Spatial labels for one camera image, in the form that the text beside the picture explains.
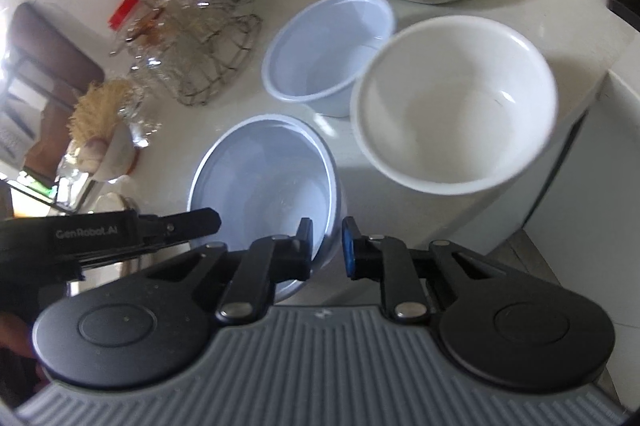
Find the person's left hand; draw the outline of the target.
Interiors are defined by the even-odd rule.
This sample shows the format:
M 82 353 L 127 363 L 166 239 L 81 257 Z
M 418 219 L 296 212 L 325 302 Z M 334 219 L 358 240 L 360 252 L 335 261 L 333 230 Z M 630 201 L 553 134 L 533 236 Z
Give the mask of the person's left hand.
M 29 326 L 13 313 L 2 311 L 0 333 L 1 350 L 9 352 L 18 360 L 28 360 L 30 372 L 34 373 L 36 380 L 41 380 L 41 370 L 35 362 Z

